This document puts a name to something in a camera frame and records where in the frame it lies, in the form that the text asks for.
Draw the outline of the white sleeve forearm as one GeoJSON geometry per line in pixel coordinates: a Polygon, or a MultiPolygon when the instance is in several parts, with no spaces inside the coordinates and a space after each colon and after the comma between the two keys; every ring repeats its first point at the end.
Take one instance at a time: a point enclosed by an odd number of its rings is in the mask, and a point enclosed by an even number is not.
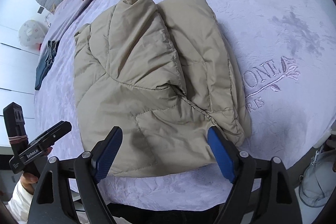
{"type": "Polygon", "coordinates": [[[27,223],[32,200],[33,195],[27,192],[19,181],[6,207],[18,223],[27,223]]]}

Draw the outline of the left hand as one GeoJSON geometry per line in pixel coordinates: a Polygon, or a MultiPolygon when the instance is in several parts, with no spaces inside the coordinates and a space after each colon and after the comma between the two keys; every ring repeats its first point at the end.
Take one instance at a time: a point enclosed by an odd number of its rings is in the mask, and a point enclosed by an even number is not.
{"type": "Polygon", "coordinates": [[[36,184],[38,180],[39,179],[33,174],[23,173],[20,178],[20,183],[29,194],[33,195],[35,192],[33,185],[36,184]]]}

